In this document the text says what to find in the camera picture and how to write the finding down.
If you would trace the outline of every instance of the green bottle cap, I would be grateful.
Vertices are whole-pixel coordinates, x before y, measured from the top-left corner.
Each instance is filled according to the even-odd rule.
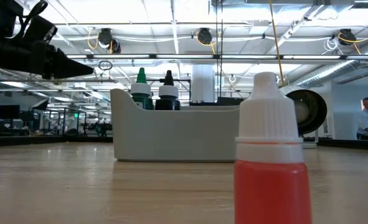
[[[138,75],[136,76],[137,83],[146,83],[145,68],[140,68]]]

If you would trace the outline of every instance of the green bottle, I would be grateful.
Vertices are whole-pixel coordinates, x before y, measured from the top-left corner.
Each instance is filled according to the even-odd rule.
[[[131,85],[134,102],[144,110],[153,110],[151,86],[146,83],[145,69],[140,68],[136,83]]]

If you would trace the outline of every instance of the wooden tabletop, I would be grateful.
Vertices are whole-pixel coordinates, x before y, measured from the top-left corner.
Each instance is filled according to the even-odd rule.
[[[368,223],[368,151],[305,157],[314,224]],[[107,143],[0,147],[0,223],[234,223],[233,167],[116,162]]]

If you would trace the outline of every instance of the white column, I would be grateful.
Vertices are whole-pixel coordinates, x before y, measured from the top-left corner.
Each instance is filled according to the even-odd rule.
[[[192,102],[215,102],[215,72],[213,65],[192,66]]]

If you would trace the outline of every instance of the black bottle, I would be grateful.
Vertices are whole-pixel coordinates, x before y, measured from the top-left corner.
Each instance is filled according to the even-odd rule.
[[[171,71],[168,70],[164,78],[164,85],[159,87],[160,100],[156,100],[156,110],[180,110],[181,103],[178,98],[178,88],[174,86]]]

